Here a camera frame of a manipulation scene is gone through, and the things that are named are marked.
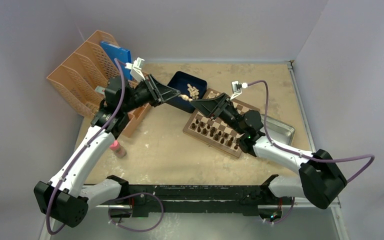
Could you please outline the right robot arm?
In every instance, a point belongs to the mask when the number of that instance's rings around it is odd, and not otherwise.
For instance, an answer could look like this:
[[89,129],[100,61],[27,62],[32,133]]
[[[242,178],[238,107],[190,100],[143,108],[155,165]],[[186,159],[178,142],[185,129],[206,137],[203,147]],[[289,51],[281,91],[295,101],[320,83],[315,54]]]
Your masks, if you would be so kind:
[[272,204],[281,197],[298,197],[326,209],[347,186],[346,178],[327,151],[301,150],[271,139],[260,112],[251,109],[239,113],[227,94],[190,103],[204,117],[220,119],[237,132],[237,144],[243,153],[271,160],[297,174],[274,177],[260,191],[264,202]]

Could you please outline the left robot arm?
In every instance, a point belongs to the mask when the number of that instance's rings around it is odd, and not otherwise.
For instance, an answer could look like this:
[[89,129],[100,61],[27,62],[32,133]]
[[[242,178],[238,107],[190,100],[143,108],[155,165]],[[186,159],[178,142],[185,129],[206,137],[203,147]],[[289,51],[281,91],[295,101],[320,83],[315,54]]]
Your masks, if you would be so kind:
[[48,182],[39,181],[33,190],[52,235],[58,233],[51,227],[52,219],[74,228],[91,208],[110,200],[118,205],[128,201],[129,183],[120,177],[111,175],[89,187],[84,187],[84,183],[101,156],[128,125],[130,111],[146,104],[157,107],[181,94],[151,74],[135,87],[122,76],[111,78],[107,87],[98,93],[104,98],[78,148],[58,173]]

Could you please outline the light chess piece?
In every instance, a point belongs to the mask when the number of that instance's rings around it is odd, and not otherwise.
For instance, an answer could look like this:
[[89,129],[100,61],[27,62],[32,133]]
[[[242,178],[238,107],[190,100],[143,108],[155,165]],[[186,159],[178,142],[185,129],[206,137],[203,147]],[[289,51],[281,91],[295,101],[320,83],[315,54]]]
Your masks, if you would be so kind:
[[178,97],[187,102],[191,102],[193,100],[192,98],[184,94],[180,94]]

